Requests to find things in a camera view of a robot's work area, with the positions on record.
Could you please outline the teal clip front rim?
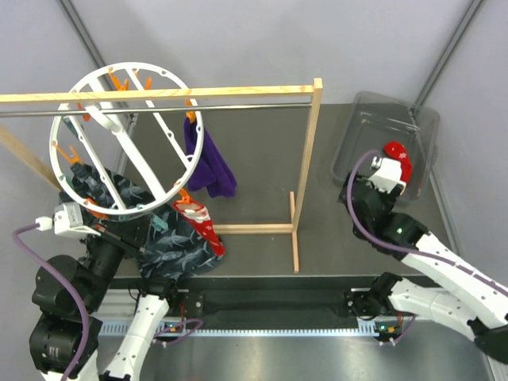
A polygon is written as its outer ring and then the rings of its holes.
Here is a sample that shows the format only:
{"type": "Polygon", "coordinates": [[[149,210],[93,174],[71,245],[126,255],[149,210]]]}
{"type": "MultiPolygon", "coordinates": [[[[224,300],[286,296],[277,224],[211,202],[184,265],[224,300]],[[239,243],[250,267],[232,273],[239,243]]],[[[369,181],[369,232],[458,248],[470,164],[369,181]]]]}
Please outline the teal clip front rim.
{"type": "Polygon", "coordinates": [[[157,214],[152,215],[151,226],[158,233],[165,233],[168,230],[167,220],[157,214]]]}

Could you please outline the orange front clip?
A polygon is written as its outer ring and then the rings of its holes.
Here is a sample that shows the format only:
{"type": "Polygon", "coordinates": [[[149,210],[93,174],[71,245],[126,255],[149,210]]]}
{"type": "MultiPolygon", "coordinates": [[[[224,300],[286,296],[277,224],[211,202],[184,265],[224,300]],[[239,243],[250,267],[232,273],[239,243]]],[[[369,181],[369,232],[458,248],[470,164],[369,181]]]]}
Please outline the orange front clip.
{"type": "Polygon", "coordinates": [[[187,193],[187,191],[184,188],[181,188],[179,190],[179,196],[180,196],[180,199],[177,201],[178,204],[189,205],[192,203],[192,198],[190,197],[190,195],[187,193]]]}

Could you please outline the red snowflake sock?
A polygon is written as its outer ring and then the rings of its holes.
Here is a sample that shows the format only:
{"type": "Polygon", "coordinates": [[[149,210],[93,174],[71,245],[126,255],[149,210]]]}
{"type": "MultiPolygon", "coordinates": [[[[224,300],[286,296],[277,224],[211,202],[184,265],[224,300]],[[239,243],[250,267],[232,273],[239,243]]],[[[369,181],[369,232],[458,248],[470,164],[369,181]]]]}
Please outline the red snowflake sock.
{"type": "Polygon", "coordinates": [[[214,229],[214,223],[208,209],[194,200],[178,200],[173,203],[174,208],[209,244],[214,255],[223,257],[225,247],[214,229]]]}
{"type": "Polygon", "coordinates": [[[384,145],[383,150],[389,158],[397,160],[401,164],[400,179],[408,186],[413,173],[413,165],[407,148],[402,143],[392,140],[384,145]]]}

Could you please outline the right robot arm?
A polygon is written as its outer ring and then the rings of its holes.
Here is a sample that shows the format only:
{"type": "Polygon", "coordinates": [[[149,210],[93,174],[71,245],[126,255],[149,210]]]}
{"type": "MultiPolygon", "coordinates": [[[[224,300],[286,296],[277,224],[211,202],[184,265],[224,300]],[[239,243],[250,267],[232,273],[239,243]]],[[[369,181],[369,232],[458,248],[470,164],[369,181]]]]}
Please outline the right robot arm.
{"type": "Polygon", "coordinates": [[[402,191],[348,174],[339,200],[360,240],[418,270],[441,287],[432,291],[400,275],[379,275],[367,296],[373,316],[392,310],[417,315],[462,334],[490,358],[507,362],[507,288],[461,259],[421,222],[394,212],[402,191]]]}

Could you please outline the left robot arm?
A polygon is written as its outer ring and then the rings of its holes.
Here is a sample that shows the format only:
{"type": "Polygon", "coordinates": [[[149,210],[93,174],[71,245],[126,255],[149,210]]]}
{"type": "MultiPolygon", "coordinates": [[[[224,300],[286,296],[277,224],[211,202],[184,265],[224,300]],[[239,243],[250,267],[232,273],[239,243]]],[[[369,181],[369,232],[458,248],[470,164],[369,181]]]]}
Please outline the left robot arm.
{"type": "Polygon", "coordinates": [[[46,380],[138,380],[163,317],[180,304],[176,286],[167,279],[144,279],[132,322],[119,349],[99,370],[98,335],[103,323],[94,317],[126,257],[144,251],[149,223],[103,222],[68,229],[55,217],[39,217],[31,230],[75,233],[87,247],[79,262],[59,255],[43,260],[36,275],[32,302],[41,316],[29,338],[34,365],[46,380]]]}

